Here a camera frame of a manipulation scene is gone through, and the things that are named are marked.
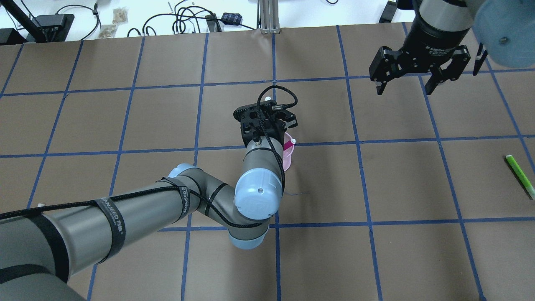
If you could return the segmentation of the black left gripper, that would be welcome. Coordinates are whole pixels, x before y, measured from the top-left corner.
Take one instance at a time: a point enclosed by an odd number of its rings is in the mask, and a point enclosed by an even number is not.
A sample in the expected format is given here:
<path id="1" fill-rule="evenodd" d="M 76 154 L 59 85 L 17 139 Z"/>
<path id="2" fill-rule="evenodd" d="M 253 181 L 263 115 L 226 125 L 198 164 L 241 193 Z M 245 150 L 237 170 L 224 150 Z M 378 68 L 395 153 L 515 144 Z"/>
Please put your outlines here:
<path id="1" fill-rule="evenodd" d="M 270 137 L 282 144 L 284 133 L 298 126 L 296 115 L 288 110 L 288 105 L 279 105 L 273 99 L 243 105 L 235 109 L 233 118 L 239 122 L 245 146 L 251 141 L 258 142 L 260 137 Z"/>

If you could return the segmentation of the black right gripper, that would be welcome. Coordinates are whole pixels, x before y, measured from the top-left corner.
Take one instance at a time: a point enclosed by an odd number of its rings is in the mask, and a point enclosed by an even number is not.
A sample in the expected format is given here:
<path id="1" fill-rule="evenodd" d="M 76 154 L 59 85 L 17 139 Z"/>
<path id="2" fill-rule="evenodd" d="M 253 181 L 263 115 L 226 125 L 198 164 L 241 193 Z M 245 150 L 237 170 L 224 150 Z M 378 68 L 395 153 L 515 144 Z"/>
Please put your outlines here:
<path id="1" fill-rule="evenodd" d="M 405 74 L 430 72 L 426 95 L 447 80 L 457 80 L 471 59 L 467 47 L 461 44 L 467 33 L 412 29 L 399 50 L 381 46 L 369 66 L 369 78 L 376 82 L 377 95 L 383 94 L 390 81 Z"/>

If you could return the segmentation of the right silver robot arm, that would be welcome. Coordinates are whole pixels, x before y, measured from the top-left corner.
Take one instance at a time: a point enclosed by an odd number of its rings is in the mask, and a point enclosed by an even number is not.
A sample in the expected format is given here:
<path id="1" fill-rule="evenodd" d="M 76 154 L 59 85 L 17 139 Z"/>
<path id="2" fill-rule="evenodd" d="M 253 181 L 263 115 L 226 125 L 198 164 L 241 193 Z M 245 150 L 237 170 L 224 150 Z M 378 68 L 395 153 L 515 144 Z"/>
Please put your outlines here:
<path id="1" fill-rule="evenodd" d="M 415 17 L 403 46 L 381 46 L 369 66 L 378 95 L 406 74 L 431 74 L 427 95 L 439 84 L 458 80 L 471 59 L 462 45 L 468 31 L 479 42 L 474 76 L 488 56 L 514 69 L 534 65 L 533 0 L 396 0 L 394 7 L 412 10 Z"/>

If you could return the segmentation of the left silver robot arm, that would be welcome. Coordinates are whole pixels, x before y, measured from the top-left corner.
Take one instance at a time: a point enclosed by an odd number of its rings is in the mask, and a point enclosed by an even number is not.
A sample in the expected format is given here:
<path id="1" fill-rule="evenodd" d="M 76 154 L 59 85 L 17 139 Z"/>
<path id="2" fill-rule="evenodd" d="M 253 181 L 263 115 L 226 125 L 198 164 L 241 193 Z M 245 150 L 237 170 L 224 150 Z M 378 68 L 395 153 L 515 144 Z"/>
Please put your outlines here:
<path id="1" fill-rule="evenodd" d="M 139 190 L 2 213 L 2 301 L 82 301 L 67 285 L 73 275 L 194 212 L 225 227 L 235 247 L 258 247 L 284 193 L 284 135 L 298 124 L 292 107 L 272 99 L 234 111 L 246 146 L 235 187 L 183 163 Z"/>

